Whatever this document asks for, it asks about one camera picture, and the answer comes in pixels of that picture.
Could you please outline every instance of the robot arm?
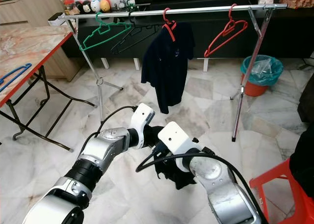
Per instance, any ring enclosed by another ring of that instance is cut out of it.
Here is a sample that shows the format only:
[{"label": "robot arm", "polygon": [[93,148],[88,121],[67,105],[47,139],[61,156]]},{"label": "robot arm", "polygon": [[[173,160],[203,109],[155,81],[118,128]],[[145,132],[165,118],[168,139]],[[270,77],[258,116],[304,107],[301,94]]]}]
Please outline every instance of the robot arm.
[{"label": "robot arm", "polygon": [[92,138],[72,168],[31,208],[23,224],[82,224],[96,183],[112,160],[129,147],[144,146],[144,127],[154,111],[140,104],[131,118],[131,129],[102,131]]},{"label": "robot arm", "polygon": [[[158,138],[174,155],[201,153],[203,149],[175,122],[168,123]],[[209,205],[220,224],[261,223],[256,208],[225,164],[213,158],[185,157],[176,159],[176,165],[184,172],[193,173],[206,189]]]},{"label": "robot arm", "polygon": [[[23,224],[82,224],[83,209],[88,207],[96,183],[114,157],[129,147],[140,149],[158,142],[156,132],[148,126],[154,114],[150,107],[140,104],[131,118],[131,129],[104,130],[92,138],[70,171],[31,208]],[[174,155],[202,151],[175,122],[157,131],[158,138]],[[251,200],[225,164],[213,158],[185,157],[176,159],[176,166],[191,172],[204,186],[220,224],[261,223]]]}]

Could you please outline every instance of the red hanger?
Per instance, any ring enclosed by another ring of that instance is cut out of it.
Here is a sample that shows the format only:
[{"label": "red hanger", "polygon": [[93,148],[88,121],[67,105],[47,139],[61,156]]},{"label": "red hanger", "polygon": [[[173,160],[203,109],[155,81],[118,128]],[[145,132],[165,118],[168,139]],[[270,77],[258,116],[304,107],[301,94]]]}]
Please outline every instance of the red hanger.
[{"label": "red hanger", "polygon": [[[245,20],[239,20],[239,21],[234,21],[232,16],[231,16],[231,11],[232,8],[236,6],[236,4],[231,5],[230,9],[229,9],[229,22],[226,24],[225,28],[221,31],[221,33],[219,33],[214,39],[213,41],[210,43],[210,45],[208,46],[208,49],[205,51],[204,53],[204,57],[208,58],[209,55],[211,55],[212,53],[214,53],[216,50],[218,50],[220,47],[222,47],[223,45],[225,45],[226,43],[228,43],[229,41],[231,41],[233,38],[235,38],[236,36],[238,36],[241,32],[243,32],[244,30],[246,30],[248,24],[247,21]],[[231,33],[232,31],[235,30],[235,27],[237,24],[243,24],[243,28],[238,31],[237,33],[235,33],[233,36],[229,37],[229,39],[225,40],[223,43],[221,43],[219,46],[217,46],[215,49],[210,50],[212,45],[215,43],[215,41],[218,40],[219,37],[221,36],[226,36],[229,33]]]},{"label": "red hanger", "polygon": [[176,39],[175,39],[175,36],[174,36],[173,33],[172,33],[172,30],[174,30],[174,29],[176,28],[177,23],[176,23],[176,21],[174,21],[174,20],[169,21],[169,20],[166,18],[166,11],[169,10],[169,9],[170,9],[170,8],[165,8],[165,10],[163,11],[162,16],[163,16],[163,19],[164,19],[164,21],[165,21],[166,23],[165,23],[162,27],[167,28],[167,30],[168,30],[168,32],[169,32],[169,34],[170,34],[170,36],[171,36],[172,41],[175,42]]}]

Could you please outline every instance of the marble floor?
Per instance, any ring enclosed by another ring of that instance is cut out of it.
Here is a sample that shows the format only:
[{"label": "marble floor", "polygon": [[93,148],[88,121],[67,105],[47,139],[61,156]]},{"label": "marble floor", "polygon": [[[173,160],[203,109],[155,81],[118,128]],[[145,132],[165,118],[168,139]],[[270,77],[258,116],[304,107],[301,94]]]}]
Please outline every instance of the marble floor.
[{"label": "marble floor", "polygon": [[[260,97],[244,97],[237,140],[231,142],[237,100],[230,101],[229,97],[239,85],[241,61],[211,60],[206,73],[202,72],[200,60],[190,61],[182,102],[169,107],[169,114],[161,114],[155,90],[140,83],[141,72],[135,71],[132,59],[109,59],[108,70],[99,59],[95,66],[104,80],[124,87],[118,91],[103,86],[104,112],[108,115],[121,106],[148,104],[156,111],[151,125],[176,121],[191,138],[197,137],[201,144],[230,161],[249,181],[293,153],[299,135],[306,129],[296,111],[298,99],[314,71],[298,70],[300,60],[284,60],[284,72],[275,86]],[[70,83],[52,83],[74,97],[98,101],[95,79],[88,67]],[[42,133],[67,102],[53,90],[51,95],[45,113],[40,113],[31,124],[31,128]],[[34,113],[44,96],[40,84],[26,95],[17,106],[22,121]],[[121,111],[105,127],[128,127],[131,115],[129,110]],[[29,208],[72,166],[84,140],[96,131],[99,121],[99,108],[76,102],[69,107],[51,138],[73,148],[70,153],[28,132],[12,141],[18,127],[0,118],[1,224],[22,222]],[[200,184],[177,191],[171,181],[158,179],[152,167],[135,173],[148,154],[147,148],[130,149],[116,157],[94,190],[84,223],[216,224]],[[288,184],[275,181],[264,187],[271,223],[291,215],[294,202]]]}]

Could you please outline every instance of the wooden cabinet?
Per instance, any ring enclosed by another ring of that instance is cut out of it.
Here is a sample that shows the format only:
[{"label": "wooden cabinet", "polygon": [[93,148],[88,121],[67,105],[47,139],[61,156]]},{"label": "wooden cabinet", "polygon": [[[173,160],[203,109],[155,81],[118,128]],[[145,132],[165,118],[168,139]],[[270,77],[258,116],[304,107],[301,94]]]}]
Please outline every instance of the wooden cabinet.
[{"label": "wooden cabinet", "polygon": [[[60,0],[10,0],[0,2],[0,29],[48,26],[47,20],[62,12]],[[45,63],[48,78],[70,81],[85,63],[83,58],[67,58],[59,48]]]}]

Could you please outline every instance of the marble tabletop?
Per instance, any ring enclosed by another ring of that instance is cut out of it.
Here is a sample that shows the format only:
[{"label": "marble tabletop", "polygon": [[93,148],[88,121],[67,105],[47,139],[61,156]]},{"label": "marble tabletop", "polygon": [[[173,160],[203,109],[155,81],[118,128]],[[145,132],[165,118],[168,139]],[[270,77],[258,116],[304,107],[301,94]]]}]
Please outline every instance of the marble tabletop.
[{"label": "marble tabletop", "polygon": [[[32,64],[0,92],[0,107],[71,35],[67,26],[14,28],[0,31],[0,77],[26,63]],[[15,77],[18,72],[7,77],[0,87]]]}]

